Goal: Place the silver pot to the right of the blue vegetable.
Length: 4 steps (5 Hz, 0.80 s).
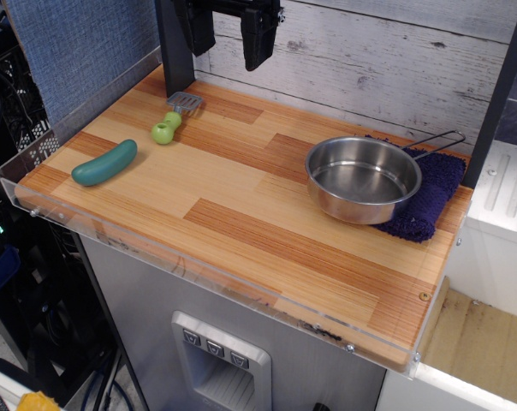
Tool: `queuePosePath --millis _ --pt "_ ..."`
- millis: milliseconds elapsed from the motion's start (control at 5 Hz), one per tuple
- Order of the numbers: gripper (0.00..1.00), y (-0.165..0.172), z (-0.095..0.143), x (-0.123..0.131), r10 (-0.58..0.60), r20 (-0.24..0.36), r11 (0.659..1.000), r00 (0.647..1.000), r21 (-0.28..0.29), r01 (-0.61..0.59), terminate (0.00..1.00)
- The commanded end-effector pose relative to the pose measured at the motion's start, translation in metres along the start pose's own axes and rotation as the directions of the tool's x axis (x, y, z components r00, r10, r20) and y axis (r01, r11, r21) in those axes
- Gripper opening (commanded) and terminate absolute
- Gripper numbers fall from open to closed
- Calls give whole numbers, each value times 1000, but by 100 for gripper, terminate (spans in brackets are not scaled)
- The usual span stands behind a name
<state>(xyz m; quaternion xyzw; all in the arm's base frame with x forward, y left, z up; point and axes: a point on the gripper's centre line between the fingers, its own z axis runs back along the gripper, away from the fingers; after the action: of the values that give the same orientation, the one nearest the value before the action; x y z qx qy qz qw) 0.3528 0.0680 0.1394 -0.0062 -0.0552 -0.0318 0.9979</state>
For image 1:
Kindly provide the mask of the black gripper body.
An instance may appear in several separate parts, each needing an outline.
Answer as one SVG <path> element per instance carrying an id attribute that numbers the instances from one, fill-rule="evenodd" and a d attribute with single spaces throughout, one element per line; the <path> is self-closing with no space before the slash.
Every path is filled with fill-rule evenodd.
<path id="1" fill-rule="evenodd" d="M 189 9 L 210 10 L 225 15 L 238 16 L 246 11 L 258 11 L 268 15 L 273 21 L 284 22 L 284 8 L 274 0 L 204 0 L 185 1 Z"/>

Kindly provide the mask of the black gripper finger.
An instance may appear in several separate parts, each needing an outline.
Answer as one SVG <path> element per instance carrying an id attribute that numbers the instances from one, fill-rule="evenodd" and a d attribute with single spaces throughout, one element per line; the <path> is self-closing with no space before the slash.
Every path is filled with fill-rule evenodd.
<path id="1" fill-rule="evenodd" d="M 188 11 L 188 18 L 190 49 L 196 57 L 199 57 L 216 43 L 212 11 L 192 8 Z"/>
<path id="2" fill-rule="evenodd" d="M 245 67 L 257 69 L 273 53 L 280 9 L 245 9 L 241 16 L 241 35 Z"/>

